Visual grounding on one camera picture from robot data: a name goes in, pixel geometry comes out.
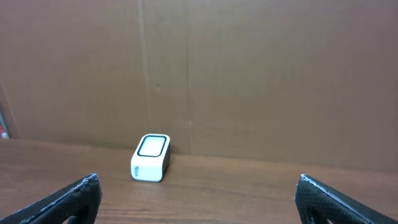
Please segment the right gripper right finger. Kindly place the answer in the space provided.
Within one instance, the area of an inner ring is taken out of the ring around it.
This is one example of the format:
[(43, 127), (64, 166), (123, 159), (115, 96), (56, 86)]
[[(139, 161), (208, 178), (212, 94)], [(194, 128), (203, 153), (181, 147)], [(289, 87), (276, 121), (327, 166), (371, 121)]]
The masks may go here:
[(295, 204), (302, 223), (397, 224), (397, 220), (361, 204), (307, 174), (302, 174), (297, 182)]

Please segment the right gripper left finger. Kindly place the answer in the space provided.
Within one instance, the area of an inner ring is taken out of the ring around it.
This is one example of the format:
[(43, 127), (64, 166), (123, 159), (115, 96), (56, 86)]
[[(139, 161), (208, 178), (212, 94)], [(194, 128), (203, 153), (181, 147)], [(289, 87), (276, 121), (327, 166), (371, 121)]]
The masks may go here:
[(100, 180), (95, 173), (91, 173), (2, 218), (1, 223), (94, 223), (101, 199)]

